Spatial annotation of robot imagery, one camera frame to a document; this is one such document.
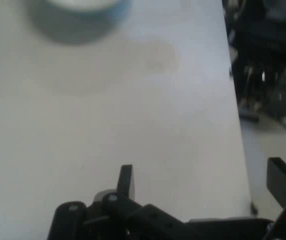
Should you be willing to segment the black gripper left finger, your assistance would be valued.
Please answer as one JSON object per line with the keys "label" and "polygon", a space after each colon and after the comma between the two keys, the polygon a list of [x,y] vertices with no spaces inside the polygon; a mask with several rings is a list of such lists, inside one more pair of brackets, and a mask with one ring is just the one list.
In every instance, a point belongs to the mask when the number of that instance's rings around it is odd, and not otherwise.
{"label": "black gripper left finger", "polygon": [[122,165],[117,187],[86,206],[81,201],[61,204],[55,210],[49,240],[188,240],[188,226],[147,204],[132,200],[133,166]]}

